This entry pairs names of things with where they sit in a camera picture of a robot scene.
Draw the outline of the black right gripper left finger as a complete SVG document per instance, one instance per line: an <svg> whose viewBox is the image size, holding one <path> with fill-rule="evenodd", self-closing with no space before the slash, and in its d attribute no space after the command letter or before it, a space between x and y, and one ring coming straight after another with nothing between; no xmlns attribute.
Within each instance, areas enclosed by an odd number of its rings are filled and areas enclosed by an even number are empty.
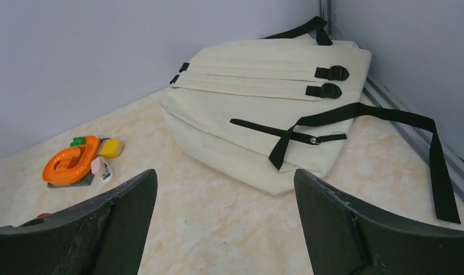
<svg viewBox="0 0 464 275"><path fill-rule="evenodd" d="M136 274L157 190L148 169L67 209L0 227L0 274Z"/></svg>

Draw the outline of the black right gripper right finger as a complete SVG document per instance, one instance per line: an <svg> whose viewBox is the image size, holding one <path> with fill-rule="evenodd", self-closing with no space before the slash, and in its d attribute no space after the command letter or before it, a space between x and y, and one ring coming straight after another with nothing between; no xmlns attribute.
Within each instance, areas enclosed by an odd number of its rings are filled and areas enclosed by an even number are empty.
<svg viewBox="0 0 464 275"><path fill-rule="evenodd" d="M383 210L306 170L294 175L314 274L464 274L464 231Z"/></svg>

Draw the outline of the cream canvas backpack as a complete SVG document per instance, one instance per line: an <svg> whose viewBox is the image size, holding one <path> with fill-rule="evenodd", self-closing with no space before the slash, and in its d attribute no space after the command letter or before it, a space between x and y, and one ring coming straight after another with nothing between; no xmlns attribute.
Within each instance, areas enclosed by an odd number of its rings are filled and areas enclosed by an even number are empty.
<svg viewBox="0 0 464 275"><path fill-rule="evenodd" d="M334 41L316 16L260 40L201 49L163 92L162 110L179 147L200 162L272 195L293 174L319 178L335 165L355 118L372 116L432 134L429 167L435 215L460 223L435 121L362 104L371 53Z"/></svg>

